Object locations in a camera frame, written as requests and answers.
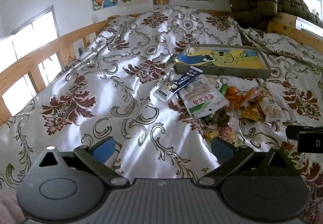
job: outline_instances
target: wooden headboard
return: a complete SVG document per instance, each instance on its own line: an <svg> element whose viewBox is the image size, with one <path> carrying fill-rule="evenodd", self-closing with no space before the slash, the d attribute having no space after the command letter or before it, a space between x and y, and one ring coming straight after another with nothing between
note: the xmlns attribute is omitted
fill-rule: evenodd
<svg viewBox="0 0 323 224"><path fill-rule="evenodd" d="M230 11L214 11L214 10L201 10L203 12L209 13L214 17L221 15L231 15ZM301 44L307 44L313 49L318 50L323 53L323 42L316 37L306 34L300 30L295 29L295 24L291 18L292 15L283 16L280 18L273 18L269 22L267 31L271 33L279 33L287 35ZM49 58L54 53L57 53L60 65L62 68L67 66L70 60L75 60L75 51L73 43L83 39L84 47L87 48L90 45L89 35L95 33L96 36L102 31L102 29L107 25L109 21L114 18L119 17L119 15L111 16L107 20L95 23L84 28L73 31L69 34L61 36L56 40L49 42L48 44L34 50L33 52L22 57L14 64L9 66L6 70L0 73L0 125L7 121L12 115L5 105L2 95L21 77L28 74L33 87L38 94L46 86L43 78L40 74L38 64Z"/></svg>

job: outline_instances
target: bright window light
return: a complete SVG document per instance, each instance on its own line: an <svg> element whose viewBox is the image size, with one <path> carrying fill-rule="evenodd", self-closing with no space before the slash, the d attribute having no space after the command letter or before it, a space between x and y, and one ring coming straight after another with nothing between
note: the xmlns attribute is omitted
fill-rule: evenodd
<svg viewBox="0 0 323 224"><path fill-rule="evenodd" d="M57 32L52 11L40 16L22 28L15 35L0 41L0 50L6 61L0 66L2 72L18 59L35 49L57 39ZM61 71L56 54L38 65L41 76L47 86ZM12 115L20 112L32 97L35 89L28 74L19 79L2 97Z"/></svg>

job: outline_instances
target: gray box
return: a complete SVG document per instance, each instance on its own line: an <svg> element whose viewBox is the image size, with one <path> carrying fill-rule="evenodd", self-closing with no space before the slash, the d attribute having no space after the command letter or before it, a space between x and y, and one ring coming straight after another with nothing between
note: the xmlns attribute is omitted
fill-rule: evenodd
<svg viewBox="0 0 323 224"><path fill-rule="evenodd" d="M257 68L244 68L244 67L221 67L221 66L201 66L201 65L188 65L185 63L175 63L175 70L179 74L185 73L190 66L195 66L203 71L206 75L229 75L238 77L250 77L250 78L270 78L271 69L266 61L263 53L256 47L249 46L236 46L236 45L219 45L219 44L191 44L187 45L183 52L188 51L190 47L199 49L201 47L209 47L215 49L248 49L257 52L258 58L262 63L264 69Z"/></svg>

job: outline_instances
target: triangular hole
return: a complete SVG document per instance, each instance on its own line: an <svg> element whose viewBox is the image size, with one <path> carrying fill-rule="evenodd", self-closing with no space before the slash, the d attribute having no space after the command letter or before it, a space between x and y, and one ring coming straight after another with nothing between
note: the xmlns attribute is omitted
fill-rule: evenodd
<svg viewBox="0 0 323 224"><path fill-rule="evenodd" d="M56 158L53 154L53 152L48 152L42 162L39 164L39 166L54 166L57 165Z"/></svg>
<svg viewBox="0 0 323 224"><path fill-rule="evenodd" d="M279 153L274 153L273 158L270 161L271 166L280 166L280 167L287 167L285 161L281 157Z"/></svg>

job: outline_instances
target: floral bedsheet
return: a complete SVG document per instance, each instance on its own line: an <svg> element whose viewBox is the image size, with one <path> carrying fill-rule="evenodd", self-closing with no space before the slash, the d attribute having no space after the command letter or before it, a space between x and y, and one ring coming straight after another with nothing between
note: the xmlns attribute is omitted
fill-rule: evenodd
<svg viewBox="0 0 323 224"><path fill-rule="evenodd" d="M197 180L219 166L205 145L211 131L190 118L182 101L159 101L153 92L179 77L174 57L187 44L256 46L271 66L270 79L213 76L246 92L265 84L286 122L252 122L239 116L241 141L256 151L281 147L311 192L303 214L312 223L323 200L320 155L300 154L288 140L290 124L322 126L323 55L286 36L243 29L227 16L212 17L185 6L166 6L137 18L110 22L74 66L50 83L0 127L0 188L17 189L32 162L47 146L71 151L113 136L114 170L135 177Z"/></svg>

